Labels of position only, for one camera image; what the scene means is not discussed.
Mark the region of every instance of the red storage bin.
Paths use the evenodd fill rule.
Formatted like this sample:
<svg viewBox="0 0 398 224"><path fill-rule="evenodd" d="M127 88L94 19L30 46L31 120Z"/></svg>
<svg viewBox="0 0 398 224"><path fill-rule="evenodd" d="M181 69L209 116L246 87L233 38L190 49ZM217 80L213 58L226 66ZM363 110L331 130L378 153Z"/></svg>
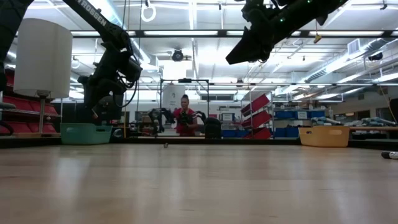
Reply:
<svg viewBox="0 0 398 224"><path fill-rule="evenodd" d="M10 125L13 130L14 133L31 133L32 131L30 131L30 128L28 127L27 123L25 122L13 122L13 121L5 121L5 123L7 123L8 125ZM0 126L0 133L1 134L8 134L9 131Z"/></svg>
<svg viewBox="0 0 398 224"><path fill-rule="evenodd" d="M268 128L257 128L253 131L253 135L250 133L244 138L246 139L269 139L271 137L271 132Z"/></svg>
<svg viewBox="0 0 398 224"><path fill-rule="evenodd" d="M30 103L30 105L31 105L31 107L33 108L34 111L40 112L40 102L30 101L29 103ZM44 113L58 115L58 113L55 110L54 106L53 105L48 105L48 104L46 104L44 106Z"/></svg>
<svg viewBox="0 0 398 224"><path fill-rule="evenodd" d="M39 132L39 124L38 123L28 123L27 125L33 133ZM57 133L57 131L55 130L54 126L52 126L51 123L44 123L43 124L43 133Z"/></svg>
<svg viewBox="0 0 398 224"><path fill-rule="evenodd" d="M249 118L242 123L242 127L244 129L256 129L260 125L268 122L272 118L271 115L269 115L266 111L261 111L260 113L257 113L253 115L252 118Z"/></svg>
<svg viewBox="0 0 398 224"><path fill-rule="evenodd" d="M261 95L259 98L255 99L251 104L251 111L250 111L250 104L246 105L243 109L241 109L243 116L249 116L250 113L256 112L257 110L267 106L269 100L266 95Z"/></svg>
<svg viewBox="0 0 398 224"><path fill-rule="evenodd" d="M16 106L17 110L33 111L33 108L29 104L29 100L20 98L14 98L10 96L4 96L2 101L4 103L10 103Z"/></svg>

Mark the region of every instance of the lamp shade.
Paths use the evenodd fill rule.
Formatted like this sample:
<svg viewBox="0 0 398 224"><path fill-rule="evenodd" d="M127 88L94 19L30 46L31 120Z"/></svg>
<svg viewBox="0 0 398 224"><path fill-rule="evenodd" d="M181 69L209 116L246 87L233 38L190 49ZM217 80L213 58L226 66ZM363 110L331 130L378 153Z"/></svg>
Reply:
<svg viewBox="0 0 398 224"><path fill-rule="evenodd" d="M53 22L24 19L18 33L14 92L49 98L69 97L72 58L71 32Z"/></svg>

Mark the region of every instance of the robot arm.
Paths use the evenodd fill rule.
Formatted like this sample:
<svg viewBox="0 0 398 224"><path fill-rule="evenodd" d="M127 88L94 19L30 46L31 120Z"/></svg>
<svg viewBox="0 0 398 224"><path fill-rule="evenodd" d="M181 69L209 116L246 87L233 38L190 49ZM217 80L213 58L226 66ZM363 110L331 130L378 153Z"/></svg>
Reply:
<svg viewBox="0 0 398 224"><path fill-rule="evenodd" d="M161 109L152 109L149 113L148 116L150 118L150 121L152 123L152 127L154 128L154 134L157 133L162 133L164 132L164 128L163 128L163 124L160 122L162 116L165 116L166 118L166 122L170 123L170 124L174 124L175 121L175 116L173 115L173 113L166 109L166 108L161 108ZM159 122L159 129L157 129L157 125L155 124L155 120L157 120Z"/></svg>
<svg viewBox="0 0 398 224"><path fill-rule="evenodd" d="M154 127L154 134L156 133L162 133L164 132L164 128L163 128L163 124L161 124L159 122L159 129L157 129L157 125L155 124L155 120L160 121L160 117L161 116L165 116L166 118L166 122L170 123L170 124L174 124L175 123L175 116L173 115L173 113L166 109L166 108L161 108L161 109L152 109L149 113L148 116L150 118L150 121L152 123L152 126ZM180 118L180 120L178 121L179 123L185 123L185 124L192 124L194 120L196 120L197 118L200 118L203 121L203 124L205 123L206 120L206 114L201 112L201 111L196 111L193 114L190 114L189 116L187 115L186 118Z"/></svg>
<svg viewBox="0 0 398 224"><path fill-rule="evenodd" d="M22 18L34 0L0 0L0 91L6 86L4 74L4 60L14 40L16 32L22 22ZM106 48L104 55L96 70L90 77L80 77L78 81L84 87L84 104L91 110L104 96L112 91L114 95L122 95L126 87L131 88L138 81L142 68L134 56L128 33L121 27L110 23L87 0L63 0L89 23L100 34ZM121 81L122 73L130 85Z"/></svg>
<svg viewBox="0 0 398 224"><path fill-rule="evenodd" d="M275 44L294 31L316 19L322 26L329 13L347 0L272 0L275 8L264 5L264 0L246 0L243 18L251 23L244 28L242 39L226 57L229 64L266 61Z"/></svg>

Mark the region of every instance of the wooden floor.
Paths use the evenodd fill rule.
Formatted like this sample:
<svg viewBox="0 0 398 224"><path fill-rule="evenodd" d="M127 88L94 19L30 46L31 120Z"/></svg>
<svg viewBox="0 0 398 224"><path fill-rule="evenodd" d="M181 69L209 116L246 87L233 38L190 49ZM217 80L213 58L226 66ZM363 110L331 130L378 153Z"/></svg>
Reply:
<svg viewBox="0 0 398 224"><path fill-rule="evenodd" d="M397 224L398 161L300 146L0 150L1 224Z"/></svg>

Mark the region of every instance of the black chair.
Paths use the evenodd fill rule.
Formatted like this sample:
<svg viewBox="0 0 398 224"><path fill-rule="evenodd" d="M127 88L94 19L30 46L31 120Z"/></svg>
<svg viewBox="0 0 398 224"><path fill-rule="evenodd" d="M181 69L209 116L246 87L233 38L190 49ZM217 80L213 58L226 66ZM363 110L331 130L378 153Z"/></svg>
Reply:
<svg viewBox="0 0 398 224"><path fill-rule="evenodd" d="M0 110L6 109L16 109L16 107L10 103L0 103ZM0 121L0 126L5 127L9 131L8 134L0 134L0 136L12 136L12 134L14 134L14 129L7 123Z"/></svg>
<svg viewBox="0 0 398 224"><path fill-rule="evenodd" d="M217 118L207 118L205 120L205 138L221 139L221 122Z"/></svg>

